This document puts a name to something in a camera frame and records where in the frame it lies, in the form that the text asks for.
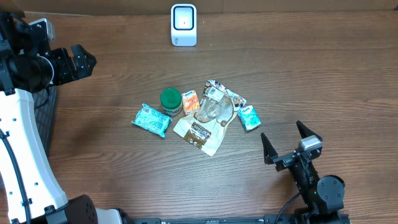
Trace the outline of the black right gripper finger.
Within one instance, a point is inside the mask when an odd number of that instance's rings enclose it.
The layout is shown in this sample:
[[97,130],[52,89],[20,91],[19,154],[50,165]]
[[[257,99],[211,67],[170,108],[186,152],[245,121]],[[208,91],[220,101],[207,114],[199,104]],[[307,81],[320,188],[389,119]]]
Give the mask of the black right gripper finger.
[[274,164],[274,160],[278,158],[278,153],[272,146],[271,142],[267,138],[264,133],[261,133],[261,141],[263,145],[263,152],[264,152],[264,163],[265,164]]
[[310,136],[316,136],[320,141],[323,140],[323,138],[320,135],[318,135],[317,133],[313,132],[311,129],[306,127],[306,125],[304,125],[300,120],[296,121],[296,125],[302,139]]

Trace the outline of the teal tissue pack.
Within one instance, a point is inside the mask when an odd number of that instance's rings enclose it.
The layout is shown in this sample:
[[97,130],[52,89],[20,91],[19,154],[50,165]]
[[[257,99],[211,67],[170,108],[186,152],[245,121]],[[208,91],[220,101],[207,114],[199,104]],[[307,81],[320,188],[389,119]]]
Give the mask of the teal tissue pack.
[[261,120],[252,105],[239,109],[238,116],[246,132],[252,131],[261,125]]

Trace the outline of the white brown snack pouch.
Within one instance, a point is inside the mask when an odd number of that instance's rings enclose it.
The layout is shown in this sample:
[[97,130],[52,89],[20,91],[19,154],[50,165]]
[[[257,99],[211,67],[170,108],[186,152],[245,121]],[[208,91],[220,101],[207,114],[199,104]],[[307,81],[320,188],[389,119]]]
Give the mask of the white brown snack pouch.
[[216,80],[205,83],[200,110],[179,119],[174,132],[191,145],[214,156],[238,110],[246,104],[241,95]]

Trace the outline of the orange packet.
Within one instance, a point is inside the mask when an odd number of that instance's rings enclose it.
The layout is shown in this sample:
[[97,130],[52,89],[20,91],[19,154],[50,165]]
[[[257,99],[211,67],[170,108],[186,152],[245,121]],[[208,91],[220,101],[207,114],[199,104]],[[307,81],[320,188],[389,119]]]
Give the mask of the orange packet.
[[200,111],[200,103],[195,90],[182,93],[182,103],[185,115],[194,114]]

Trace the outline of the teal wet wipes pack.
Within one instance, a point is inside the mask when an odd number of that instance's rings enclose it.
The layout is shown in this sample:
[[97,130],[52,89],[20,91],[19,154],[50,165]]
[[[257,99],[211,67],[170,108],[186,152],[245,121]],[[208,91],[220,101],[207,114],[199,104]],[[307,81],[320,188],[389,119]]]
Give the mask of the teal wet wipes pack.
[[137,112],[135,120],[131,121],[132,124],[162,138],[165,138],[165,132],[171,122],[172,118],[170,116],[157,111],[145,103],[142,104],[142,108]]

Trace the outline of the green lid seasoning jar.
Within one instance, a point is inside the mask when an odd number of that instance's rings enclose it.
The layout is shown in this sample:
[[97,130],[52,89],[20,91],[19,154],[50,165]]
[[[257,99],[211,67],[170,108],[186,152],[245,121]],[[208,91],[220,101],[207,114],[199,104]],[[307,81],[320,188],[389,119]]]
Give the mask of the green lid seasoning jar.
[[165,89],[160,95],[160,103],[169,116],[176,116],[182,111],[182,96],[175,88]]

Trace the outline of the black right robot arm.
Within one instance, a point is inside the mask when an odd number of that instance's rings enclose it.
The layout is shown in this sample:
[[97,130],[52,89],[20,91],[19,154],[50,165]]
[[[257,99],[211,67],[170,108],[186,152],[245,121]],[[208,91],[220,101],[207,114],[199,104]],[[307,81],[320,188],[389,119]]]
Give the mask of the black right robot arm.
[[289,170],[298,188],[277,215],[264,216],[264,223],[349,223],[349,216],[340,213],[344,208],[345,182],[337,175],[319,177],[313,166],[313,160],[322,153],[323,138],[301,121],[296,125],[301,136],[298,148],[283,156],[261,133],[264,163],[274,164],[278,172]]

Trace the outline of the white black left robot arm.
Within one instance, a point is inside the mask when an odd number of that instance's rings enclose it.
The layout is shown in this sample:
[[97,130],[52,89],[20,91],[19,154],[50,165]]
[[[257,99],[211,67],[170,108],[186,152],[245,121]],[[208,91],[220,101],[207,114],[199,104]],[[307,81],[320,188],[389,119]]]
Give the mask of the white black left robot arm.
[[11,223],[121,223],[118,210],[87,195],[68,199],[57,182],[35,119],[33,94],[89,77],[95,57],[82,46],[51,49],[53,25],[1,13],[1,177]]

